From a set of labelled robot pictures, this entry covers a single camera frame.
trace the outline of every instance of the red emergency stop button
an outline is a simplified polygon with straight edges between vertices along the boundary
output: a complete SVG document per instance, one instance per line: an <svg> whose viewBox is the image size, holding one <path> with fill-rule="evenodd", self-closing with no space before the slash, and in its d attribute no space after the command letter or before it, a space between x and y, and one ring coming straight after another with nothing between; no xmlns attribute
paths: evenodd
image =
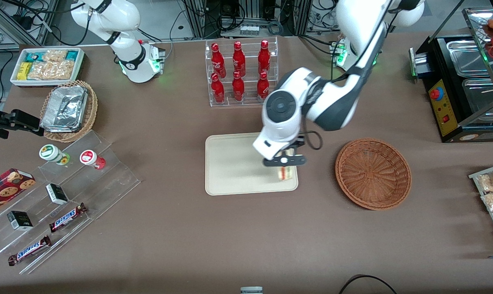
<svg viewBox="0 0 493 294"><path fill-rule="evenodd" d="M431 92L430 92L430 98L433 100L437 100L437 98L439 98L440 95L441 95L441 93L437 89L431 90Z"/></svg>

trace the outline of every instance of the acrylic bottle rack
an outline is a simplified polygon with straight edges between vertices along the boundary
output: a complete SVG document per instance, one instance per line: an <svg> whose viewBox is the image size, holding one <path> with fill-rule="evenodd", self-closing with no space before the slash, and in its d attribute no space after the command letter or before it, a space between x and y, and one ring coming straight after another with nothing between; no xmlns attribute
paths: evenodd
<svg viewBox="0 0 493 294"><path fill-rule="evenodd" d="M207 84L209 85L209 102L211 106L226 107L226 106L241 106L241 105L261 105L258 101L258 54L261 49L261 41L267 40L269 42L270 52L270 71L267 75L267 80L270 84L269 93L274 91L275 86L278 83L279 67L278 67L278 39L277 38L245 38L245 39L220 39L215 41L207 41L205 44L205 64L207 67ZM246 61L246 75L243 77L245 83L245 97L242 102L237 102L234 99L232 90L232 81L234 73L234 65L232 63L232 56L234 54L234 41L241 41L241 47L245 53ZM224 67L227 71L225 78L221 79L224 86L224 103L217 104L212 95L211 88L211 74L213 73L212 67L212 50L211 45L217 43L219 45L219 51L224 58Z"/></svg>

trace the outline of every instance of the white jar lid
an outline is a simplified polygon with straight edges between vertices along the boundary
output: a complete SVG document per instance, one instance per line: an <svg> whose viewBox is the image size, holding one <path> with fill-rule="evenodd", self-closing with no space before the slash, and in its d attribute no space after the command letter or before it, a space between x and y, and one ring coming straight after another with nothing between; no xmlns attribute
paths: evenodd
<svg viewBox="0 0 493 294"><path fill-rule="evenodd" d="M58 156L59 153L58 147L52 145L52 144L47 144L44 147L40 149L40 158L45 159L45 160L53 160Z"/></svg>
<svg viewBox="0 0 493 294"><path fill-rule="evenodd" d="M92 150L85 150L80 155L80 162L82 162L85 165L91 165L94 162L96 162L97 158L98 158L98 155L96 154L96 152L94 152Z"/></svg>

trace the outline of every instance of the snickers bar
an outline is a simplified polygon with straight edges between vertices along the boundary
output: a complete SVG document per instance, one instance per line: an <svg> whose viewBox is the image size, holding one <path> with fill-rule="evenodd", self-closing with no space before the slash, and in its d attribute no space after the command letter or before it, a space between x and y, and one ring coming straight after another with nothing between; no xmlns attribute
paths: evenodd
<svg viewBox="0 0 493 294"><path fill-rule="evenodd" d="M20 251L18 254L11 255L9 257L9 266L14 266L15 264L21 262L21 260L26 258L27 256L34 254L36 251L51 245L51 239L49 238L49 236L45 236L43 237L43 239Z"/></svg>
<svg viewBox="0 0 493 294"><path fill-rule="evenodd" d="M76 206L73 210L71 210L69 213L67 213L65 216L62 216L60 219L55 221L54 223L51 223L49 227L51 228L51 233L54 233L58 231L58 229L61 229L67 223L69 223L71 220L77 218L80 214L84 213L87 211L87 207L83 203L80 205Z"/></svg>

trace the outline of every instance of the metal tray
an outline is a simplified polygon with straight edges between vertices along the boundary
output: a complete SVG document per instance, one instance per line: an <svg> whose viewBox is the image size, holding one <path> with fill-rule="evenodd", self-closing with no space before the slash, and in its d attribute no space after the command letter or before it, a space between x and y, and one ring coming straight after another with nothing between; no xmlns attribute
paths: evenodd
<svg viewBox="0 0 493 294"><path fill-rule="evenodd" d="M474 41L452 41L446 44L457 74L463 78L488 77L488 70Z"/></svg>
<svg viewBox="0 0 493 294"><path fill-rule="evenodd" d="M462 82L462 87L473 112L477 112L493 102L493 92L481 93L493 89L493 82L490 78L468 78ZM480 119L493 120L493 109L485 113Z"/></svg>

